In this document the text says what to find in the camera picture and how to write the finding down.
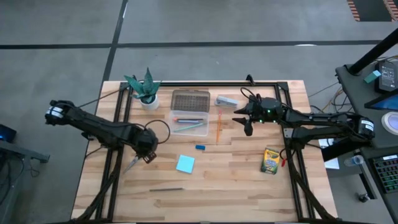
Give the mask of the blue-screen desk monitor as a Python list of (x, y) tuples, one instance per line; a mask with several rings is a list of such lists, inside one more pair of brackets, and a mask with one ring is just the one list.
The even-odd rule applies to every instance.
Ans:
[(389, 96), (381, 96), (375, 100), (371, 100), (365, 103), (364, 107), (373, 110), (398, 111), (398, 93)]

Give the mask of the white round tape roll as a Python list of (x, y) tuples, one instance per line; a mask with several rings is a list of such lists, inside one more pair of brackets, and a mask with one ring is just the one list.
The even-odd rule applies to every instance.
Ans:
[(398, 136), (398, 112), (391, 111), (386, 113), (382, 116), (381, 123), (387, 132)]

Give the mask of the black device with blue light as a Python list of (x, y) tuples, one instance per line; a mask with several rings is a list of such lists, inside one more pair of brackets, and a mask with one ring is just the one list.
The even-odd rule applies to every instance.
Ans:
[(13, 143), (16, 138), (17, 131), (0, 124), (0, 141)]

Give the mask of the green plant in white pot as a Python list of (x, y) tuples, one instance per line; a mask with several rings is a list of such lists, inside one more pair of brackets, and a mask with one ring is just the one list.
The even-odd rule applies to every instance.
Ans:
[(132, 88), (131, 96), (137, 99), (145, 110), (155, 110), (159, 107), (157, 92), (161, 82), (153, 80), (149, 68), (147, 68), (142, 82), (129, 76), (124, 76), (124, 78)]

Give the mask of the black mat with orange edging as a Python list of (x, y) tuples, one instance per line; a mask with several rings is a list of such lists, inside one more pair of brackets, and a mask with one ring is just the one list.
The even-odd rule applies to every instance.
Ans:
[(398, 0), (346, 0), (357, 22), (398, 21)]

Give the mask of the white paper sheet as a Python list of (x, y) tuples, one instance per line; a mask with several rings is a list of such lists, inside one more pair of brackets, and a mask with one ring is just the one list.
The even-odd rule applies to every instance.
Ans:
[(324, 163), (326, 169), (338, 170), (340, 168), (338, 158), (331, 159)]

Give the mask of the black aluminium table frame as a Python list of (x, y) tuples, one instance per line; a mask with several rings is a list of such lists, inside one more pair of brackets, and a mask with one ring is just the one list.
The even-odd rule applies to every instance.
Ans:
[[(147, 124), (162, 144), (150, 164), (139, 161), (125, 174), (134, 157), (126, 147), (107, 152), (96, 141), (88, 146), (90, 156), (83, 164), (72, 211), (76, 220), (99, 192), (103, 171), (121, 165), (118, 183), (107, 192), (95, 218), (109, 222), (295, 222), (299, 217), (315, 218), (317, 212), (302, 190), (292, 185), (289, 165), (275, 175), (260, 171), (266, 148), (282, 149), (284, 140), (277, 124), (255, 124), (251, 137), (233, 121), (232, 108), (211, 106), (208, 135), (168, 135), (170, 103), (174, 90), (208, 91), (212, 99), (225, 96), (246, 104), (241, 82), (164, 82), (159, 89), (160, 106), (142, 109), (128, 94), (118, 94), (119, 82), (103, 85), (97, 114), (105, 119)], [(221, 115), (220, 141), (216, 145), (218, 112)], [(204, 145), (204, 151), (195, 149)], [(195, 158), (191, 174), (180, 172), (180, 155)]]

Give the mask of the clear case with brown lid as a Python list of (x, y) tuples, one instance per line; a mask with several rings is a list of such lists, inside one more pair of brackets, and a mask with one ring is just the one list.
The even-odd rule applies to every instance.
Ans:
[[(208, 91), (198, 90), (174, 90), (170, 104), (169, 126), (171, 134), (182, 136), (200, 136), (208, 135), (210, 111), (210, 93)], [(205, 121), (203, 126), (174, 132), (175, 129), (191, 126), (194, 124), (176, 123), (174, 118), (202, 118)]]

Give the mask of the orange pencil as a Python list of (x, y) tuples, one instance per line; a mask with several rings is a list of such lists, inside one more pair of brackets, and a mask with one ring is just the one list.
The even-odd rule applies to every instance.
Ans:
[(218, 112), (218, 122), (217, 122), (217, 132), (216, 132), (216, 145), (218, 145), (219, 141), (220, 141), (221, 115), (222, 115), (222, 111), (219, 110), (219, 112)]

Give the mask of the grey stapler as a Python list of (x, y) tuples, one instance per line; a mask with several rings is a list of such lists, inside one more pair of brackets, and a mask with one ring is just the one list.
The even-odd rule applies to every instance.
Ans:
[(225, 106), (225, 107), (235, 108), (237, 107), (238, 103), (239, 103), (238, 100), (234, 100), (224, 96), (217, 96), (215, 100), (215, 106)]

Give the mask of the dark grey side desk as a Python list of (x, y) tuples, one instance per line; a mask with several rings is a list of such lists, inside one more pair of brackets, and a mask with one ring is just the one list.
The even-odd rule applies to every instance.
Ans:
[(375, 137), (369, 146), (360, 149), (360, 153), (366, 160), (371, 177), (386, 205), (386, 208), (394, 224), (398, 224), (398, 192), (385, 194), (378, 181), (378, 176), (373, 168), (372, 159), (398, 154), (398, 136), (387, 132), (381, 123), (381, 118), (392, 110), (373, 110), (364, 107), (364, 104), (381, 96), (389, 96), (398, 93), (398, 89), (389, 93), (378, 93), (373, 83), (366, 83), (363, 79), (374, 71), (374, 65), (369, 65), (358, 73), (358, 76), (348, 73), (349, 65), (335, 69), (336, 77), (341, 84), (343, 91), (348, 96), (354, 112), (369, 118), (374, 123)]

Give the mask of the yellow green crayon box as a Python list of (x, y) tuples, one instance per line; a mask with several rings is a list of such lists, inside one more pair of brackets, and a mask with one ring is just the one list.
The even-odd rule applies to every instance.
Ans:
[(274, 149), (266, 148), (262, 160), (260, 171), (266, 174), (275, 175), (280, 161), (280, 152)]

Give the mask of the blue sticky note pad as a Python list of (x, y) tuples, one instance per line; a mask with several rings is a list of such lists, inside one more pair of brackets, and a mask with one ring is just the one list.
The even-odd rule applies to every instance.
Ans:
[(193, 171), (193, 166), (195, 163), (195, 158), (185, 155), (180, 155), (176, 169), (180, 172), (191, 174)]

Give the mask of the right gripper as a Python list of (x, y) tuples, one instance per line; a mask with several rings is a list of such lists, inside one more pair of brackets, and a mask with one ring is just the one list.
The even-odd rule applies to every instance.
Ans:
[[(263, 98), (260, 102), (246, 104), (244, 108), (234, 111), (235, 114), (249, 114), (249, 117), (260, 123), (277, 122), (281, 119), (284, 109), (282, 103), (275, 98)], [(246, 118), (233, 118), (233, 121), (244, 126), (246, 136), (252, 136), (252, 121)]]

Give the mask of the black box device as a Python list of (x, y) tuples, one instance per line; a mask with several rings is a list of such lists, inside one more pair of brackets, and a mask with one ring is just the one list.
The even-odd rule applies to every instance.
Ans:
[(376, 64), (376, 70), (381, 74), (376, 78), (376, 92), (387, 93), (398, 87), (398, 67), (394, 63), (383, 60)]

